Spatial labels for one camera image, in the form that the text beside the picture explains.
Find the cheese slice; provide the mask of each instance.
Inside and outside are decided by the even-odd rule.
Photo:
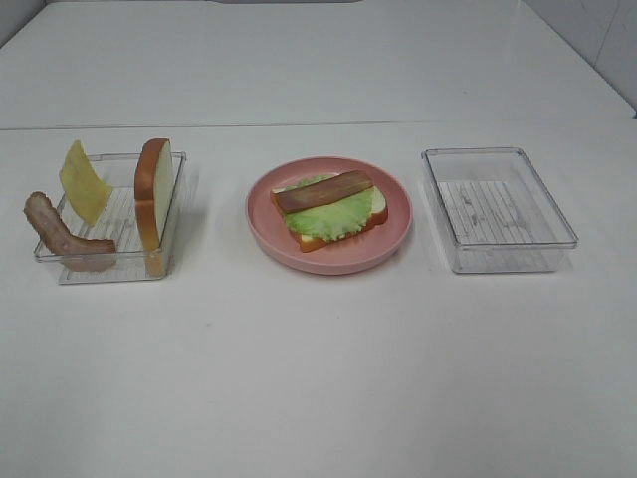
[[[106,209],[112,186],[103,182],[91,166],[82,144],[74,141],[60,170],[67,200],[85,222],[95,226]]]

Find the fake bacon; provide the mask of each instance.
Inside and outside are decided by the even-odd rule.
[[[107,254],[115,252],[110,239],[84,239],[74,236],[51,204],[40,191],[32,193],[24,206],[27,220],[40,235],[45,246],[56,255]],[[73,271],[103,271],[114,264],[114,259],[67,259],[64,264]]]
[[[288,214],[332,204],[371,186],[373,182],[367,174],[362,171],[349,171],[308,186],[278,192],[274,199],[279,208]]]

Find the pink plate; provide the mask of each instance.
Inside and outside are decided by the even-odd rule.
[[[359,236],[312,252],[301,252],[270,199],[270,191],[317,174],[340,174],[353,169],[367,173],[387,200],[389,217],[384,224]],[[273,169],[252,187],[246,199],[248,223],[259,245],[277,261],[313,274],[351,274],[377,266],[400,246],[411,226],[409,195],[382,169],[344,157],[309,157]]]

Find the clear plastic container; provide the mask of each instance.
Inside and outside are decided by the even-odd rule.
[[[577,236],[515,147],[428,149],[426,194],[457,274],[552,272]]]
[[[57,209],[72,234],[86,239],[112,239],[117,252],[58,256],[40,241],[34,251],[35,260],[46,264],[57,276],[59,284],[146,281],[165,277],[166,272],[161,275],[149,273],[146,263],[160,258],[164,271],[169,269],[177,220],[186,197],[186,154],[172,153],[175,182],[161,244],[154,251],[143,250],[137,231],[133,186],[139,154],[90,155],[89,160],[97,175],[113,186],[108,205],[98,223],[92,227],[84,222],[66,196],[62,197]]]

